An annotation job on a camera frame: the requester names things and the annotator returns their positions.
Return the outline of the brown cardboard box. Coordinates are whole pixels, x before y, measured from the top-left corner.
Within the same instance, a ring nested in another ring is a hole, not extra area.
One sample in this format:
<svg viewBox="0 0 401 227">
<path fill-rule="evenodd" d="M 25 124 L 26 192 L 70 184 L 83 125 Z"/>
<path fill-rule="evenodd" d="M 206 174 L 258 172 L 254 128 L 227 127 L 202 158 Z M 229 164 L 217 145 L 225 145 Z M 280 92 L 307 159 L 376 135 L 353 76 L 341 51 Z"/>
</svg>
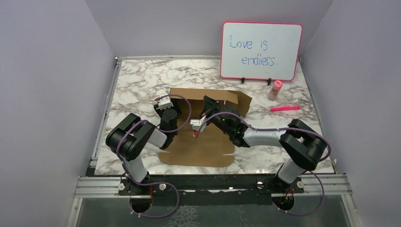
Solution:
<svg viewBox="0 0 401 227">
<path fill-rule="evenodd" d="M 227 167 L 232 164 L 235 145 L 227 135 L 209 123 L 195 138 L 186 120 L 200 119 L 204 96 L 217 100 L 222 107 L 232 107 L 242 117 L 248 113 L 252 97 L 241 91 L 177 87 L 171 88 L 169 93 L 182 111 L 177 123 L 181 129 L 172 143 L 158 154 L 159 159 L 165 164 L 180 166 Z"/>
</svg>

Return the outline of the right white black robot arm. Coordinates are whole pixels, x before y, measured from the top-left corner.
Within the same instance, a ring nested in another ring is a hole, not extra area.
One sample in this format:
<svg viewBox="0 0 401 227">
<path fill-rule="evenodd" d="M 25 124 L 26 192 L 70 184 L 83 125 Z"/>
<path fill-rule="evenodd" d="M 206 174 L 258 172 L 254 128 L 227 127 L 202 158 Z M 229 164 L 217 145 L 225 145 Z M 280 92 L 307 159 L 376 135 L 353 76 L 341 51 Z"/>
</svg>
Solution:
<svg viewBox="0 0 401 227">
<path fill-rule="evenodd" d="M 304 172 L 315 170 L 318 163 L 328 158 L 324 151 L 331 153 L 327 139 L 299 119 L 293 119 L 287 126 L 257 128 L 230 106 L 222 107 L 219 101 L 208 96 L 204 96 L 203 103 L 200 119 L 190 122 L 195 137 L 206 126 L 214 124 L 237 147 L 274 146 L 287 152 L 289 161 L 280 167 L 273 179 L 273 187 L 278 192 L 289 189 Z"/>
</svg>

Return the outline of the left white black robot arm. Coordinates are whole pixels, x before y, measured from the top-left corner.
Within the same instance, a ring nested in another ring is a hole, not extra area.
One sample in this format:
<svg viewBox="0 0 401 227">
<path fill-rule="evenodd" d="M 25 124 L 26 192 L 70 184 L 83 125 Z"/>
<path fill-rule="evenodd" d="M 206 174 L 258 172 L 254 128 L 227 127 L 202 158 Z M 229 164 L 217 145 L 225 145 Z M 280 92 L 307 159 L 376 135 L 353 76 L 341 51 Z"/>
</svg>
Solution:
<svg viewBox="0 0 401 227">
<path fill-rule="evenodd" d="M 146 179 L 148 171 L 140 157 L 142 150 L 148 143 L 166 149 L 178 134 L 177 122 L 182 115 L 175 100 L 166 109 L 160 110 L 157 104 L 154 109 L 160 117 L 159 126 L 131 113 L 109 132 L 105 140 L 105 144 L 122 161 L 127 178 L 132 180 L 130 186 L 137 194 L 145 193 L 149 183 Z"/>
</svg>

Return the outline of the pink capped small bottle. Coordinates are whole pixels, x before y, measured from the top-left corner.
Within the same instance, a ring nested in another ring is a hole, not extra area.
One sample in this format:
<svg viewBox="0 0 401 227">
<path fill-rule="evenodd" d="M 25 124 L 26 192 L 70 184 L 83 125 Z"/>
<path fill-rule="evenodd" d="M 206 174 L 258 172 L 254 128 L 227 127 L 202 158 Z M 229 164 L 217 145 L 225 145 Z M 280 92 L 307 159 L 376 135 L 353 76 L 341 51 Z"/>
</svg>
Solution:
<svg viewBox="0 0 401 227">
<path fill-rule="evenodd" d="M 268 93 L 268 99 L 269 100 L 276 100 L 277 96 L 278 96 L 278 93 L 281 90 L 282 86 L 283 86 L 282 81 L 275 80 L 273 85 L 272 85 L 272 88 L 270 89 L 270 91 Z"/>
</svg>

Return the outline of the pink framed whiteboard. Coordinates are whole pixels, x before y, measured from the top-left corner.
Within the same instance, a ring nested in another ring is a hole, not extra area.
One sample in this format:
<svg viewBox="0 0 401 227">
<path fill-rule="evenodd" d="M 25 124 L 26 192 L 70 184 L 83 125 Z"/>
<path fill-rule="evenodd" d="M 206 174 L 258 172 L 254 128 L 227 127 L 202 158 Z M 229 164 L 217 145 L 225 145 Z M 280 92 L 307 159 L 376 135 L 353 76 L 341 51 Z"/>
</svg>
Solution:
<svg viewBox="0 0 401 227">
<path fill-rule="evenodd" d="M 301 24 L 225 22 L 222 27 L 221 77 L 293 80 L 302 33 Z"/>
</svg>

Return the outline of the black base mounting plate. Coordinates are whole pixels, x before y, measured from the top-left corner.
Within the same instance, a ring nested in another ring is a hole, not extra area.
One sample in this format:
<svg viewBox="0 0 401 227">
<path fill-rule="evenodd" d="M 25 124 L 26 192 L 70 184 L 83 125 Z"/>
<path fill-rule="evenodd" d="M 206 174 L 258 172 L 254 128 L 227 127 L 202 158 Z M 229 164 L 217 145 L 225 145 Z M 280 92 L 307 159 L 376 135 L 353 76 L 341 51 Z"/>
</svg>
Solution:
<svg viewBox="0 0 401 227">
<path fill-rule="evenodd" d="M 300 177 L 283 185 L 275 174 L 149 175 L 141 185 L 121 177 L 117 188 L 134 204 L 153 206 L 271 205 L 273 197 L 304 192 Z"/>
</svg>

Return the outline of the pink marker pen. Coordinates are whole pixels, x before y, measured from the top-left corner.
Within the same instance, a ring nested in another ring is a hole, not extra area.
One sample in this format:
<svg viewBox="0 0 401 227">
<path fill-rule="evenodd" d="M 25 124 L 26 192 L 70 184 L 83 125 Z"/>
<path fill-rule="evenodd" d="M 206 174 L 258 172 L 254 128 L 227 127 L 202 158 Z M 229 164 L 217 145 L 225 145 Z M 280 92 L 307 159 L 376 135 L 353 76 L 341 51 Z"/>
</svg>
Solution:
<svg viewBox="0 0 401 227">
<path fill-rule="evenodd" d="M 300 105 L 296 106 L 281 106 L 281 107 L 273 107 L 270 110 L 272 112 L 279 112 L 279 111 L 292 111 L 292 110 L 299 110 L 301 108 Z"/>
</svg>

